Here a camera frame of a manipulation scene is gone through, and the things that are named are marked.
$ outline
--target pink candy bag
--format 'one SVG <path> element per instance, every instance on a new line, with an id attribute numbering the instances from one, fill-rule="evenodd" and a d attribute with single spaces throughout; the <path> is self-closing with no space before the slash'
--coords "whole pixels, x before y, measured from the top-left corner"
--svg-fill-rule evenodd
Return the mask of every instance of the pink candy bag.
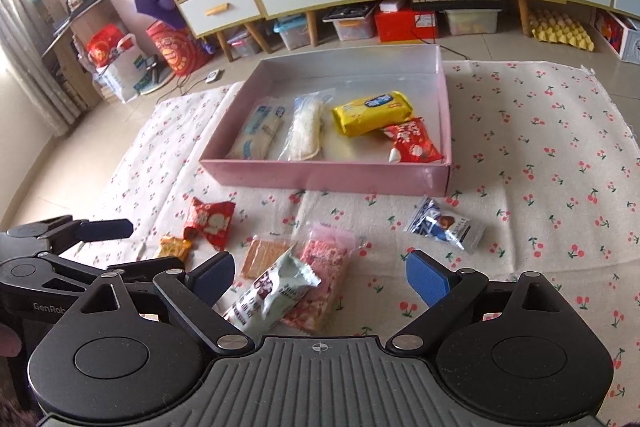
<path id="1" fill-rule="evenodd" d="M 336 229 L 321 223 L 310 224 L 309 238 L 304 244 L 300 261 L 308 264 L 321 283 L 311 288 L 302 300 L 282 319 L 292 328 L 316 334 L 331 310 L 340 284 L 347 272 L 356 238 L 349 230 Z"/>

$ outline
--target curtain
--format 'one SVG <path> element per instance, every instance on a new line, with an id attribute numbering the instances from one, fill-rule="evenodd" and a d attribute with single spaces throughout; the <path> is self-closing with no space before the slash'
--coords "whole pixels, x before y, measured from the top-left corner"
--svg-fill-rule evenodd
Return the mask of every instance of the curtain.
<path id="1" fill-rule="evenodd" d="M 0 0 L 0 47 L 8 73 L 54 134 L 63 136 L 80 115 L 80 109 L 42 63 L 40 55 L 51 41 L 51 29 L 30 0 Z"/>

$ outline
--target pink box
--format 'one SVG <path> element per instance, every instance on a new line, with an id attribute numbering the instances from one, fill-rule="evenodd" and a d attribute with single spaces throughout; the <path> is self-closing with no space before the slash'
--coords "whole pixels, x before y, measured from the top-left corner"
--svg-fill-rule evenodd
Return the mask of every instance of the pink box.
<path id="1" fill-rule="evenodd" d="M 325 89 L 334 92 L 329 108 L 390 90 L 405 93 L 444 160 L 388 163 L 391 140 L 376 132 L 351 139 L 340 136 L 329 115 L 324 119 L 322 160 L 277 161 L 292 119 L 293 97 Z M 288 107 L 268 158 L 225 159 L 255 103 L 265 96 L 276 96 Z M 200 163 L 222 185 L 445 196 L 452 163 L 451 125 L 440 47 L 362 46 L 265 58 L 220 120 Z"/>

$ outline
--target egg tray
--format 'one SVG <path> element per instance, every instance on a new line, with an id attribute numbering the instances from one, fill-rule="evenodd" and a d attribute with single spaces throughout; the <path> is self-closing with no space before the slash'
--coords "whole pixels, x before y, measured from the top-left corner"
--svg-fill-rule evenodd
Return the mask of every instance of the egg tray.
<path id="1" fill-rule="evenodd" d="M 535 10 L 529 15 L 531 34 L 540 42 L 568 44 L 574 48 L 592 52 L 595 48 L 582 24 L 566 13 Z"/>

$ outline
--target blue and white package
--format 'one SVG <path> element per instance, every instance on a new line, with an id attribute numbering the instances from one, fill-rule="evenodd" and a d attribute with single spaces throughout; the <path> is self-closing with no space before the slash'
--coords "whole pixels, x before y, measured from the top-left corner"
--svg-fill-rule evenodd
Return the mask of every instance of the blue and white package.
<path id="1" fill-rule="evenodd" d="M 264 160 L 271 141 L 282 125 L 284 113 L 285 108 L 276 98 L 260 101 L 226 157 L 231 160 Z"/>
<path id="2" fill-rule="evenodd" d="M 434 237 L 460 250 L 473 250 L 484 232 L 484 225 L 449 210 L 441 210 L 430 197 L 425 197 L 409 221 L 405 232 Z"/>

